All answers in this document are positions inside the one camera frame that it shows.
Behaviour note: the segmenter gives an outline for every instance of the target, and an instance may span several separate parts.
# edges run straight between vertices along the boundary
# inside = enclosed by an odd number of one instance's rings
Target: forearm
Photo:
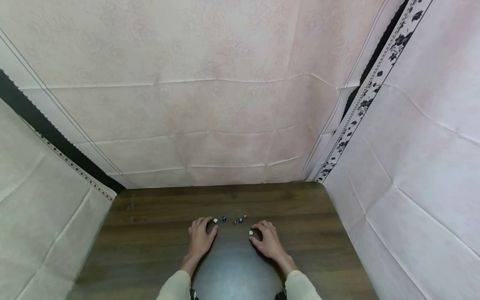
[[[286,252],[283,252],[274,260],[282,270],[282,273],[285,275],[285,277],[287,277],[288,274],[290,274],[292,271],[298,270],[292,257],[288,255]]]
[[[156,300],[190,300],[191,277],[200,258],[198,255],[187,254],[180,270],[165,282]]]
[[[287,277],[285,290],[288,300],[322,300],[310,280],[298,270],[290,255],[283,253],[275,261]]]
[[[199,255],[187,254],[187,256],[185,256],[185,258],[182,261],[180,270],[187,272],[191,278],[201,258],[202,257]]]
[[[162,286],[156,300],[190,300],[191,276],[179,270]]]
[[[288,300],[322,300],[311,281],[299,270],[287,276],[285,290]]]

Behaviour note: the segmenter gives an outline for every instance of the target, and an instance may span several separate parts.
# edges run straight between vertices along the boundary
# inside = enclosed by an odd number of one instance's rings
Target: table surface
[[[243,223],[233,225],[244,214]],[[187,229],[199,216],[219,220],[218,235],[192,279],[200,300],[265,300],[282,290],[285,279],[278,267],[248,241],[250,226],[264,219],[277,228],[324,300],[377,299],[323,185],[316,182],[125,190],[69,299],[154,300],[178,270],[188,249]]]

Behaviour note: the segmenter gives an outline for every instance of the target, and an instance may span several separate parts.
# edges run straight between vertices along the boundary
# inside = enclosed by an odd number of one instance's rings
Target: sleeve
[[[322,300],[310,280],[300,271],[292,271],[285,281],[288,300]]]
[[[177,271],[162,286],[156,300],[190,300],[190,275]]]

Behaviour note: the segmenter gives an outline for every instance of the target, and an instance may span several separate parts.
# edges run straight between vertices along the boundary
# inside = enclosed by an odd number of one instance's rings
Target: hand
[[[183,259],[180,270],[190,274],[190,277],[192,277],[198,262],[208,252],[215,239],[218,231],[217,225],[213,227],[210,234],[207,235],[206,232],[206,226],[212,219],[211,216],[198,218],[193,221],[192,226],[188,228],[190,246],[188,247],[188,254]]]
[[[249,237],[250,242],[263,255],[273,259],[280,266],[285,276],[288,276],[294,270],[298,270],[292,257],[283,249],[280,237],[272,222],[263,220],[252,225],[252,228],[259,229],[262,232],[263,240],[259,241],[254,237]]]

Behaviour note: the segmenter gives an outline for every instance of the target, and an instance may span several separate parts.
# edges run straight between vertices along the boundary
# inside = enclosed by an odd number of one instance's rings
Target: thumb
[[[258,247],[260,246],[260,244],[261,244],[260,241],[257,240],[257,239],[254,238],[254,237],[249,237],[248,239],[249,239],[250,242],[252,242],[252,244],[253,244],[255,247],[257,247],[257,248],[258,248]]]
[[[208,235],[209,240],[213,240],[216,236],[216,233],[218,231],[218,225],[215,225],[212,229],[212,232]]]

